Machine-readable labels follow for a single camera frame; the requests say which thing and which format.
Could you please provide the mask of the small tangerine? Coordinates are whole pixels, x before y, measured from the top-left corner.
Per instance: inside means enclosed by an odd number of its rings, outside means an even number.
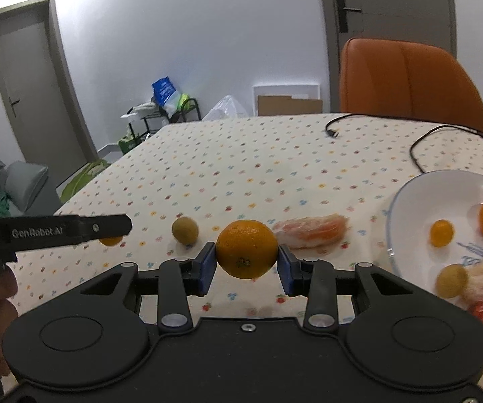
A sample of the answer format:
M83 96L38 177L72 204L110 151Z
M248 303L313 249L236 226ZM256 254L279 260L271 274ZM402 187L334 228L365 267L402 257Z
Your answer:
M435 248L443 248L449 245L454 236L454 228L450 221L439 219L430 229L430 243Z
M104 245L105 247L114 247L115 245L119 244L122 241L122 236L117 237L106 237L99 239L99 242Z

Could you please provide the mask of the dark red fruit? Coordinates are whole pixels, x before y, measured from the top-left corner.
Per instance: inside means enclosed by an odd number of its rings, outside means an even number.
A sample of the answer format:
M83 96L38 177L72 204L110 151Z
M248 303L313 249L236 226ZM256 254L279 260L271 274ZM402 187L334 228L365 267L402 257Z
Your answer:
M468 311L483 323L483 301L470 304Z

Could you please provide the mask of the green-brown round fruit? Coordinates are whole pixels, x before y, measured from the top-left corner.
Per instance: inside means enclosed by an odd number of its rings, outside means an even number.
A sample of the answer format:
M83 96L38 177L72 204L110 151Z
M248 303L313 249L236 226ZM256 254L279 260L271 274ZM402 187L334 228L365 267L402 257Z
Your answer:
M190 217L179 217L171 226L172 236L182 245L192 245L199 238L199 226Z

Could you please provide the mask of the white plate blue rim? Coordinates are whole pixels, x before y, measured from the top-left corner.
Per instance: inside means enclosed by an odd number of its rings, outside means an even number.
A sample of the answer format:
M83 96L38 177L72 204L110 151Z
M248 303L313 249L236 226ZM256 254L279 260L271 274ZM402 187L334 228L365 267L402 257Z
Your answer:
M479 212L483 205L483 175L441 170L406 183L392 199L386 221L386 241L393 272L432 294L441 270L452 264L466 270L483 260ZM435 248L430 229L439 220L450 221L454 236L449 245ZM450 303L466 309L462 295Z

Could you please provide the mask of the large orange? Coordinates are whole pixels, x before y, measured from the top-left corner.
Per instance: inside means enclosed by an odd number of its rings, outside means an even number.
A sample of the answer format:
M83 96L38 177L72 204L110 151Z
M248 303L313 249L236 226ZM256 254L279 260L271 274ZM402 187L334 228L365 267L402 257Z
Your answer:
M276 263L278 240L259 221L237 220L225 227L216 241L218 264L231 277L256 279Z

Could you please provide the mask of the green bag on floor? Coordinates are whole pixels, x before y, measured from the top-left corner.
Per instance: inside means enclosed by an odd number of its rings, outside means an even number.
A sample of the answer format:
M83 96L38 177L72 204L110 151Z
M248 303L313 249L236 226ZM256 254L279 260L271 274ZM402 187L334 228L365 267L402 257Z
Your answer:
M95 162L88 163L82 168L79 173L76 173L69 182L63 187L60 200L65 204L75 194L77 194L84 186L92 181L96 176L101 174L110 166L110 163L105 159L98 159Z

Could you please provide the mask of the green box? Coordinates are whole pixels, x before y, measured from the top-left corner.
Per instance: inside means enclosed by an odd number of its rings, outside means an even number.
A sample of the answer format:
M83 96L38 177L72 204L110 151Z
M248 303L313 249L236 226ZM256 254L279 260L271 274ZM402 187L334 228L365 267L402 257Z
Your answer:
M117 142L118 147L123 155L126 155L128 152L130 152L140 143L141 143L141 139L139 134L133 135L131 133L126 134L126 136L122 136L120 140Z

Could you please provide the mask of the black metal shelf rack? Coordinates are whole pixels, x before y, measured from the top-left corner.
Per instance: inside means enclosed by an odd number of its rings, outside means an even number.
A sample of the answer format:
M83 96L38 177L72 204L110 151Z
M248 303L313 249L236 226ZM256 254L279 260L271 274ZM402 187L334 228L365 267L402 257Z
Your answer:
M191 112L196 113L199 121L202 120L198 100L193 97L183 96L178 109L172 114L167 112L164 107L158 105L154 99L151 99L148 103L133 106L120 118L127 123L129 136L139 145L147 138L158 133L162 127L179 122L188 122ZM138 133L134 128L134 124L139 122L142 122L145 126L145 131L142 133Z

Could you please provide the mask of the blue plastic bag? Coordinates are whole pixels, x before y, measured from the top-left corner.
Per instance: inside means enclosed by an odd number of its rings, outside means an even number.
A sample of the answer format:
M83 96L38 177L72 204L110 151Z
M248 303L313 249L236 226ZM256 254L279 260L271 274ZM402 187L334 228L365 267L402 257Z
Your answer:
M169 77L162 77L152 85L154 99L158 105L165 106L176 95L177 90L172 85Z

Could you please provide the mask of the floral white tablecloth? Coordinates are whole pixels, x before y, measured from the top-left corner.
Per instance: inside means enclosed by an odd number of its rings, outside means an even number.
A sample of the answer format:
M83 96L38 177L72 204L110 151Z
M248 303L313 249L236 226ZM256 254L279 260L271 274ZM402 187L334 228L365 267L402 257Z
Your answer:
M127 213L128 238L114 247L23 253L13 268L14 304L26 312L125 260L153 269L197 251L173 238L177 217L191 217L199 240L215 239L227 224L267 225L298 217L347 217L341 243L312 255L344 269L374 261L383 267L384 224L399 187L420 173L409 148L433 124L349 118L330 138L326 116L241 118L173 125L133 149L62 207L65 214Z

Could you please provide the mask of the clear plastic bag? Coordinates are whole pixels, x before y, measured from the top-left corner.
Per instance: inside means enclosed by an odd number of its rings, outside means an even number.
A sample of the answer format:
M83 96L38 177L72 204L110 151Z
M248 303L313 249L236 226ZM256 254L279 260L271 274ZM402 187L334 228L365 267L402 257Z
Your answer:
M208 111L203 121L216 121L223 119L250 118L249 112L234 96L224 96L214 107Z

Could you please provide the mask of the cardboard sheet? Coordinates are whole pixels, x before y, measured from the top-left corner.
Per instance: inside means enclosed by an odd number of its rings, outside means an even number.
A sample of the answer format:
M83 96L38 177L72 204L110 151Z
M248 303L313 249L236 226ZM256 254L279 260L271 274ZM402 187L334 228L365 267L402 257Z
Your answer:
M259 96L257 107L260 117L311 115L323 112L322 100L291 96Z

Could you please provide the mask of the orange leather chair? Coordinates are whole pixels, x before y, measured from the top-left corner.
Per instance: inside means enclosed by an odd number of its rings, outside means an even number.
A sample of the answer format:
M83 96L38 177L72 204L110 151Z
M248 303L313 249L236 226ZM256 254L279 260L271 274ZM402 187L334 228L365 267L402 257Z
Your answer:
M341 51L340 110L463 125L483 131L483 100L447 51L420 43L352 38Z

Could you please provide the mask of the white board against wall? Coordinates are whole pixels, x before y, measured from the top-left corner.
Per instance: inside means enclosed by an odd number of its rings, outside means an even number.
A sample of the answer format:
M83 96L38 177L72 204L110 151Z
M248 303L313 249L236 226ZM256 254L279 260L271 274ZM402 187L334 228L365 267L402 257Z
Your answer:
M253 86L253 110L257 116L259 96L291 96L296 99L321 99L319 84L275 84Z

